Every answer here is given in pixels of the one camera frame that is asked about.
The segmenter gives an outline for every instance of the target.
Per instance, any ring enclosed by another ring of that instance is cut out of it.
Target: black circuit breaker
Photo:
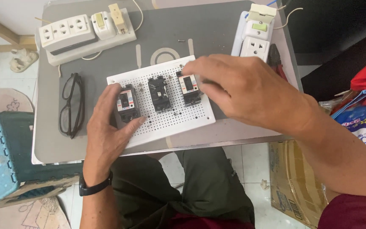
[[[184,105],[191,106],[201,102],[200,91],[194,75],[183,76],[181,71],[176,72],[180,88],[183,92]]]
[[[148,86],[156,113],[171,110],[172,106],[170,106],[170,100],[163,76],[148,79]]]
[[[127,84],[122,88],[117,101],[117,110],[121,116],[121,121],[125,123],[141,116],[136,92],[132,84]]]

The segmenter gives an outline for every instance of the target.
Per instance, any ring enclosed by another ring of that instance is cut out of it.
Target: sleeve
[[[366,196],[335,197],[321,214],[318,229],[366,229]]]

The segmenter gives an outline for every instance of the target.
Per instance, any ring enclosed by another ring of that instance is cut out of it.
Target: green pants
[[[185,171],[183,192],[147,155],[119,157],[113,188],[124,228],[165,228],[176,212],[255,224],[251,200],[221,147],[175,152]]]

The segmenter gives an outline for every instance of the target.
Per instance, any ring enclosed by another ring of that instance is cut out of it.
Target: black eyeglass frame
[[[72,78],[74,78],[73,80],[73,84],[72,84],[72,88],[70,90],[70,95],[66,98],[64,96],[64,90],[67,86],[67,83],[69,82],[69,80],[71,80]],[[79,103],[79,110],[77,112],[77,117],[76,117],[76,121],[74,122],[74,127],[72,129],[72,109],[71,109],[71,100],[73,97],[73,92],[74,92],[74,87],[76,86],[76,84],[79,86],[80,89],[80,103]],[[59,116],[59,128],[60,131],[68,136],[70,136],[71,139],[73,139],[76,134],[81,130],[81,127],[83,125],[84,122],[84,112],[85,112],[85,96],[84,96],[84,87],[83,87],[83,83],[81,80],[81,76],[78,73],[72,73],[72,75],[69,77],[69,79],[66,81],[66,83],[64,84],[63,87],[63,91],[61,92],[61,97],[62,99],[64,99],[66,101],[66,105],[62,108],[62,110],[60,111],[60,116]],[[68,108],[69,110],[69,118],[68,118],[68,130],[64,131],[62,128],[62,114],[63,111]]]

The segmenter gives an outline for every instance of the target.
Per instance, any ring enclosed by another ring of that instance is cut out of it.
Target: hand
[[[133,119],[120,130],[109,124],[120,92],[120,84],[107,86],[87,124],[88,141],[83,176],[88,187],[98,185],[108,177],[111,164],[123,152],[132,134],[146,120],[146,117]]]
[[[210,55],[185,65],[184,75],[198,74],[218,84],[200,89],[227,117],[294,136],[319,112],[315,99],[295,89],[257,57]]]

